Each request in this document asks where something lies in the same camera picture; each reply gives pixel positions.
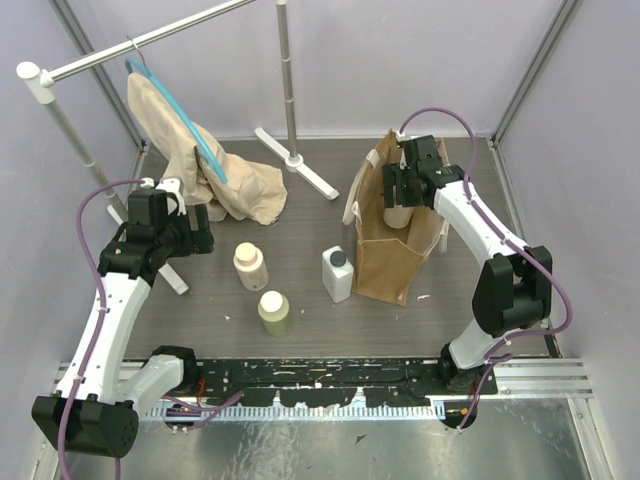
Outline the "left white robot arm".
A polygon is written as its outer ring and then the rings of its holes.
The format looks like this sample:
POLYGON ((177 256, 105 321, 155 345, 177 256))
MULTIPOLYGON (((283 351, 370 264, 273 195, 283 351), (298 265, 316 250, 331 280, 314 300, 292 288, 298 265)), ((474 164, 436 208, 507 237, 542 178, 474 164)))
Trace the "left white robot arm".
POLYGON ((192 349, 160 346, 121 383, 134 323, 168 259, 209 254, 214 240, 207 209, 189 214, 176 178, 141 181, 128 197, 128 218, 89 265, 97 282, 92 311, 70 366, 54 393, 39 396, 31 415, 57 450, 121 459, 140 417, 164 395, 194 393, 200 372, 192 349))

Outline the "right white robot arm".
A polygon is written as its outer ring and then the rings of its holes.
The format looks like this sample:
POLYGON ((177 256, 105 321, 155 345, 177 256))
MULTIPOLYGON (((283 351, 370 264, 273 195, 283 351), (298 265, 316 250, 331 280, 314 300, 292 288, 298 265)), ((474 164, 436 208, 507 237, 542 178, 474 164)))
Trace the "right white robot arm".
POLYGON ((552 285, 546 276, 552 256, 546 247, 531 247, 505 227, 465 171, 444 163, 433 136, 392 137, 401 153, 383 168, 385 208, 430 209, 460 235, 481 267, 471 302, 473 318, 438 359, 440 385, 459 394, 513 335, 549 315, 552 285))

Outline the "cream bottle beige cap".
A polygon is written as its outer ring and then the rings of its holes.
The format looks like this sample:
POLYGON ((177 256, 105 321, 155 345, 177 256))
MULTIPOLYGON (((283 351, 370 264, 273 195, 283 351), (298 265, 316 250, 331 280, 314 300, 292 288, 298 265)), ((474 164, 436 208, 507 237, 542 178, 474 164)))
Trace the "cream bottle beige cap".
POLYGON ((389 228, 400 230, 410 224, 413 213, 413 207, 403 207, 400 205, 396 205, 392 208, 386 208, 384 210, 383 220, 389 228))

